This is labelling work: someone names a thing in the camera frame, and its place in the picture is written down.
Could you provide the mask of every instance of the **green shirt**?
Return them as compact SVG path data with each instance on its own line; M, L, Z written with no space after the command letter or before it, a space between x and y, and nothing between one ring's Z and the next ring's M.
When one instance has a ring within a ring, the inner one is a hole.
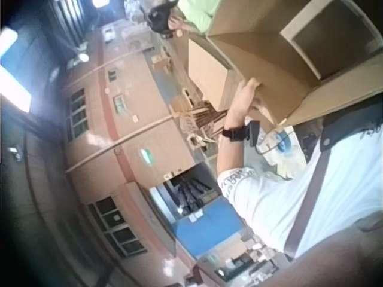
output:
M179 0L178 8L201 33L206 33L220 0Z

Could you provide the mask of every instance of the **person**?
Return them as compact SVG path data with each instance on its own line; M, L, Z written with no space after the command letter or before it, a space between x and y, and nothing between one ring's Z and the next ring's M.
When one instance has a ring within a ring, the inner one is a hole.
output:
M148 24L156 33L175 30L205 34L220 0L156 0L149 11Z
M258 86L254 78L239 85L227 112L224 131L244 126ZM325 118L310 162L304 172L290 181L274 181L245 167L243 141L221 137L218 184L265 244L285 251L293 227L299 225L310 183L317 178L314 176L318 174L317 165L323 163L320 158L325 154L327 169L321 185L312 184L318 188L317 199L292 257L301 256L357 220L382 212L382 96L371 100L374 101L371 105L344 109Z

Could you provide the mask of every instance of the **black watch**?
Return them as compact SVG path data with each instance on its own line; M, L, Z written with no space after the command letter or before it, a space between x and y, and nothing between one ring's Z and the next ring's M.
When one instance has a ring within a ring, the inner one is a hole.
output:
M222 135L226 138L229 138L231 142L249 140L249 132L247 126L239 127L237 129L223 130Z
M254 147L257 145L259 128L259 121L250 121L247 126L238 129L223 130L222 135L229 138L231 142L250 140L250 146Z

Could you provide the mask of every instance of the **white shirt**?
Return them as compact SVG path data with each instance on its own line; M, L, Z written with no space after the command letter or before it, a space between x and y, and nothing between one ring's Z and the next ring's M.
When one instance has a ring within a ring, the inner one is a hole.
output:
M352 135L333 146L322 189L296 256L356 220L383 208L382 130ZM218 177L223 195L265 244L283 252L319 159L319 143L303 173L278 182L252 168Z

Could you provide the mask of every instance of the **man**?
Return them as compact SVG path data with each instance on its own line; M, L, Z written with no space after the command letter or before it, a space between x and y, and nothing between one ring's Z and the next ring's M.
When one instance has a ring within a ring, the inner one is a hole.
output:
M225 130L243 128L258 85L254 78L239 85ZM267 245L281 252L287 245L296 245L290 248L291 256L299 257L357 220L382 211L381 118L381 102L372 108L341 112L338 118L329 117L305 171L285 182L264 178L244 167L243 141L223 136L218 153L218 184L237 213ZM371 120L378 123L367 128L360 125L370 124ZM304 203L310 201L306 193L311 195L308 190L314 189L318 189L317 198L311 200L312 210L305 215L304 224L302 212L310 209Z

